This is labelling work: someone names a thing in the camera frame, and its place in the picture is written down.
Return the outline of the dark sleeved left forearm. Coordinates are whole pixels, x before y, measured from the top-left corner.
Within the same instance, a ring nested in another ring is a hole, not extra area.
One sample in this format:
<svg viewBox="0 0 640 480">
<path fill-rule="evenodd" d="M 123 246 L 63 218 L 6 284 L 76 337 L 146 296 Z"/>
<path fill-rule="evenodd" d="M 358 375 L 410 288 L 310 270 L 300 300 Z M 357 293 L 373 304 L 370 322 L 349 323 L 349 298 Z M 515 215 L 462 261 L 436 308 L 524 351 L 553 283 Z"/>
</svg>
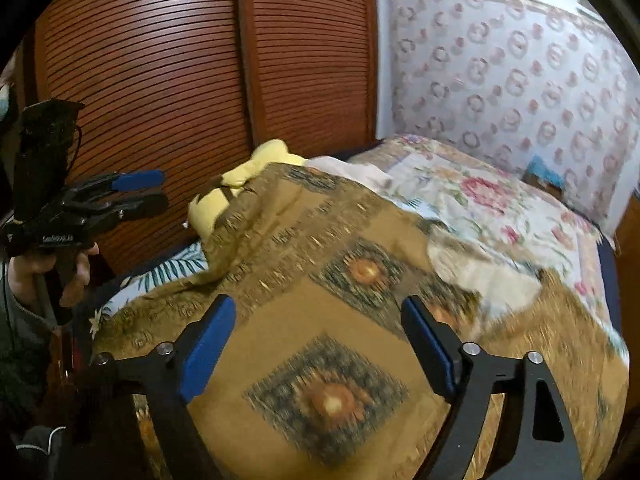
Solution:
<svg viewBox="0 0 640 480">
<path fill-rule="evenodd" d="M 11 410 L 32 411 L 46 395 L 53 329 L 8 288 L 1 293 L 1 402 Z"/>
</svg>

